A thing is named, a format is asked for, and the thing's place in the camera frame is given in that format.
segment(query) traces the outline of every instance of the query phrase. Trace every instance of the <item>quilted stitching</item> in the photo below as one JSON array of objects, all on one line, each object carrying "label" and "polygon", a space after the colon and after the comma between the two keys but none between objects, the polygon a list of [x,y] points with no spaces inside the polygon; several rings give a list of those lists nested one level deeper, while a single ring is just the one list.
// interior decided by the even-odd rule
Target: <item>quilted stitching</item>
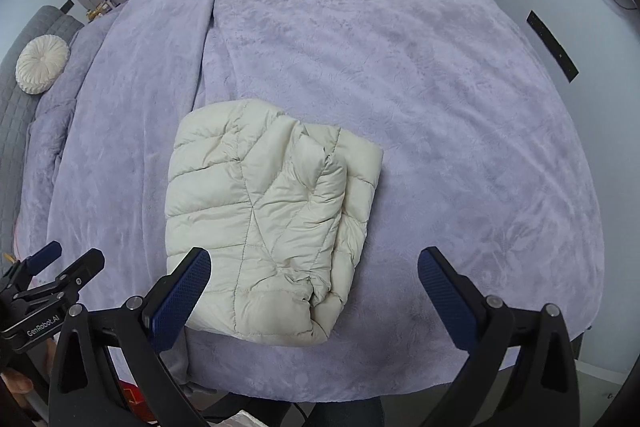
[{"label": "quilted stitching", "polygon": [[[349,204],[368,217],[382,152],[347,131],[318,127],[323,136],[312,139],[303,124],[258,100],[214,104],[183,119],[169,169],[167,266],[201,241],[213,267],[190,327],[277,345],[326,340],[366,235],[366,223],[343,205],[346,184],[367,179],[366,196]],[[344,136],[353,137],[350,145]],[[353,173],[343,157],[350,149],[362,156],[351,158]],[[361,172],[362,161],[372,173]],[[348,241],[338,240],[345,234]],[[338,263],[339,277],[336,255],[348,259]]]},{"label": "quilted stitching", "polygon": [[[37,95],[24,93],[15,82],[15,64],[20,52],[36,37],[57,35],[67,43],[82,24],[53,6],[43,6],[24,27],[0,63],[0,252],[13,251],[14,225],[20,209],[22,170]],[[0,256],[2,271],[8,261]]]}]

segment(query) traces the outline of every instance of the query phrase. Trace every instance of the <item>blue gripper pad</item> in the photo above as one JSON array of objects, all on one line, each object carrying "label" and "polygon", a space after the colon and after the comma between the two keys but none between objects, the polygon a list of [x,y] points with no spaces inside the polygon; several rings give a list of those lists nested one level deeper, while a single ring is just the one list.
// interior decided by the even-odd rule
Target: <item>blue gripper pad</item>
[{"label": "blue gripper pad", "polygon": [[62,247],[60,247],[60,243],[58,241],[51,241],[46,247],[38,250],[24,260],[24,263],[27,265],[27,273],[31,276],[37,275],[61,255]]},{"label": "blue gripper pad", "polygon": [[425,248],[418,257],[418,277],[455,346],[471,353],[478,344],[478,324],[473,311],[447,276],[447,269],[452,277],[457,276],[449,263],[447,265],[443,267],[430,249]]},{"label": "blue gripper pad", "polygon": [[175,277],[177,280],[150,318],[147,338],[156,353],[173,347],[180,330],[209,282],[210,275],[209,252],[202,248],[193,248],[174,272],[165,276],[168,279]]}]

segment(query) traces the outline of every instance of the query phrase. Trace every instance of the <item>black clamp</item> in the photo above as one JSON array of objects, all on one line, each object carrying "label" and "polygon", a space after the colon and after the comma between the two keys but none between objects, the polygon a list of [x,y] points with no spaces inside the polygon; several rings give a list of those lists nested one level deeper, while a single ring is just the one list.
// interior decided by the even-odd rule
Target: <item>black clamp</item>
[{"label": "black clamp", "polygon": [[[34,346],[62,329],[66,311],[78,302],[78,292],[104,267],[99,250],[90,250],[48,284],[29,289],[35,275],[60,258],[56,241],[24,261],[13,264],[0,279],[0,371],[11,367],[30,378],[44,406],[49,382],[28,355]],[[0,380],[0,427],[33,426]]]},{"label": "black clamp", "polygon": [[68,309],[51,375],[51,427],[144,427],[129,409],[109,348],[119,347],[136,385],[162,427],[207,427],[172,379],[159,353],[170,349],[211,272],[209,253],[193,248],[143,298],[89,312]]},{"label": "black clamp", "polygon": [[79,291],[104,268],[104,256],[92,248],[53,282],[28,289],[31,279],[58,259],[62,248],[52,241],[42,250],[15,263],[0,280],[0,337],[2,350],[22,354],[62,329],[66,311]]},{"label": "black clamp", "polygon": [[421,427],[468,427],[484,403],[508,347],[520,346],[508,386],[482,427],[578,427],[575,362],[558,306],[509,308],[484,297],[435,247],[422,250],[418,276],[449,336],[469,353],[462,370]]}]

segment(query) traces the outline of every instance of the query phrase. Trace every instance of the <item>screw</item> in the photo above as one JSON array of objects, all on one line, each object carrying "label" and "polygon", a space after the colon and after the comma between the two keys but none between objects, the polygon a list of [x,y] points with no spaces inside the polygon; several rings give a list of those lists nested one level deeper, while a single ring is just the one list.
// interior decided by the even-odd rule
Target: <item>screw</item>
[{"label": "screw", "polygon": [[545,311],[552,317],[558,317],[558,315],[560,314],[560,308],[558,308],[558,306],[556,306],[555,304],[547,304],[545,306]]},{"label": "screw", "polygon": [[500,299],[497,295],[487,295],[486,303],[489,304],[491,308],[498,309],[502,308],[504,301]]},{"label": "screw", "polygon": [[129,297],[125,306],[130,310],[137,310],[142,305],[142,297],[135,295],[133,297]]},{"label": "screw", "polygon": [[70,317],[78,316],[79,314],[82,313],[82,309],[83,309],[82,304],[74,304],[73,306],[71,306],[71,308],[69,308],[69,311],[68,311],[69,316]]}]

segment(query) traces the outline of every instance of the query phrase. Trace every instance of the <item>lavender blanket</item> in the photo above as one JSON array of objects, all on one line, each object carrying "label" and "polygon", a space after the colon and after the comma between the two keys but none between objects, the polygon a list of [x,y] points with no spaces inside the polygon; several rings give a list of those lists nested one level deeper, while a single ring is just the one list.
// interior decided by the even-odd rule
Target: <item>lavender blanket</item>
[{"label": "lavender blanket", "polygon": [[548,74],[493,0],[130,0],[82,30],[40,102],[20,252],[60,241],[50,275],[100,248],[106,269],[84,302],[144,295],[164,273],[180,118],[249,97],[378,143],[380,185],[330,340],[285,348],[187,331],[191,380],[291,401],[452,380],[465,353],[416,273],[429,245],[510,305],[557,303],[572,336],[591,324],[604,247],[589,168]]}]

